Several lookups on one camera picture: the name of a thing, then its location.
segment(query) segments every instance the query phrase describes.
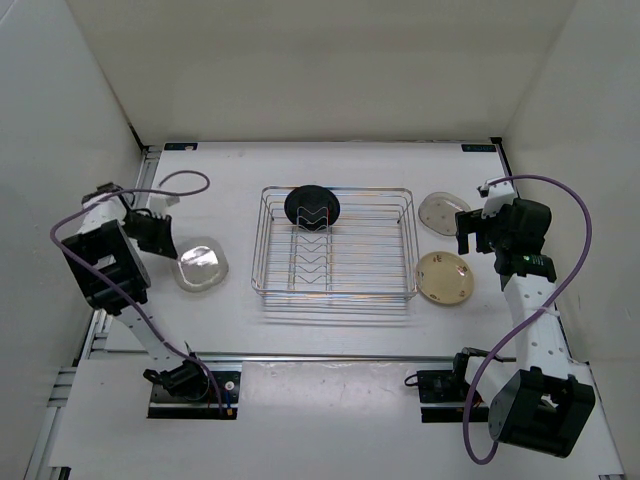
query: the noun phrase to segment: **beige plate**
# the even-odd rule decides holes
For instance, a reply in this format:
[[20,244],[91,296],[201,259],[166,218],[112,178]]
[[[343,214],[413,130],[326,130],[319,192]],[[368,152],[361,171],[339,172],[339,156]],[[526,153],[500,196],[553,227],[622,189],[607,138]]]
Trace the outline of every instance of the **beige plate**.
[[473,273],[453,253],[428,253],[418,262],[417,277],[420,291],[437,303],[455,305],[473,293]]

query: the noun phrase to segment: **metal wire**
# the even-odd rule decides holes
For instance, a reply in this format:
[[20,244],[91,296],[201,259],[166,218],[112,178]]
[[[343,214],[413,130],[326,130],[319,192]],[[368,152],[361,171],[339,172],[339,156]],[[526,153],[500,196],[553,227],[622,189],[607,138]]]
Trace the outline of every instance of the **metal wire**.
[[[402,188],[329,187],[340,217],[301,207],[292,224],[284,201],[294,187],[262,191],[252,285],[265,297],[398,299],[416,292],[419,259],[413,196]],[[322,224],[315,231],[305,228]]]

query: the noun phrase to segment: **metal frame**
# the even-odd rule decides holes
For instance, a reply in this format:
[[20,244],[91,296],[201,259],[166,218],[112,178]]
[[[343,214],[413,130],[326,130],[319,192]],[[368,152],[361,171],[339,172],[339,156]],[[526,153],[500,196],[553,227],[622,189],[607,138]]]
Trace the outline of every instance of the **metal frame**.
[[[417,293],[420,253],[413,195],[405,188],[328,187],[340,200],[340,218],[328,211],[284,212],[295,187],[262,190],[251,284],[263,297],[322,300],[408,300]],[[326,222],[306,229],[308,217]]]
[[24,480],[65,480],[69,478],[67,467],[49,467],[49,458],[60,427],[62,413],[67,404],[71,385],[75,377],[75,367],[60,369],[51,391],[40,434],[31,453],[31,459]]
[[[142,165],[136,179],[136,188],[151,188],[158,169],[158,162],[162,154],[162,147],[149,147],[142,156]],[[138,193],[133,204],[134,208],[141,208],[147,204],[148,193]]]

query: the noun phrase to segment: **white enclosure wall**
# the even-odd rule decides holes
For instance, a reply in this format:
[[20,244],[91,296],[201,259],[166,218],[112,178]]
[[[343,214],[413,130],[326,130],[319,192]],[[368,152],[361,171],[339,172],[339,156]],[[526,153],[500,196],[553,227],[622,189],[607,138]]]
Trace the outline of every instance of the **white enclosure wall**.
[[50,226],[140,152],[64,0],[0,1],[0,478],[22,478],[89,308]]
[[[561,297],[574,356],[589,360],[627,473],[640,477],[640,3],[581,0],[506,135],[516,173],[553,176],[586,200],[591,257]],[[584,222],[553,187],[520,183],[549,204],[547,250],[560,275]]]
[[145,144],[501,135],[574,0],[68,0]]

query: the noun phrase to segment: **white tabletop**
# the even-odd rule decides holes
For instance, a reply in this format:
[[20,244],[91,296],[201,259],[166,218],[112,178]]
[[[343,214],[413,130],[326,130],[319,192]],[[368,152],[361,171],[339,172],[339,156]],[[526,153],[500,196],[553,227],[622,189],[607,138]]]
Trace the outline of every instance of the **white tabletop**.
[[[221,285],[193,294],[176,284],[168,259],[143,255],[152,279],[155,314],[174,336],[198,352],[452,356],[463,347],[491,348],[511,328],[511,317],[493,270],[493,255],[465,257],[475,275],[471,298],[455,307],[421,295],[406,311],[321,315],[266,309],[251,287],[260,194],[269,185],[404,187],[416,211],[430,193],[447,191],[472,208],[483,204],[476,187],[503,175],[497,153],[465,153],[460,144],[433,143],[200,143],[195,151],[164,151],[154,185],[179,169],[206,173],[211,188],[170,209],[176,243],[190,236],[217,239],[230,271]],[[202,184],[198,177],[168,181],[171,190]],[[457,251],[455,237],[439,235],[417,220],[420,254]],[[113,322],[107,350],[140,346]],[[513,355],[511,345],[503,350]]]
[[[413,365],[245,363],[236,421],[147,419],[149,358],[80,362],[50,463],[71,480],[590,479],[621,474],[600,403],[572,454],[500,445],[488,466],[465,453],[460,424],[422,424]],[[589,368],[572,366],[591,384]],[[476,453],[486,423],[471,426]]]

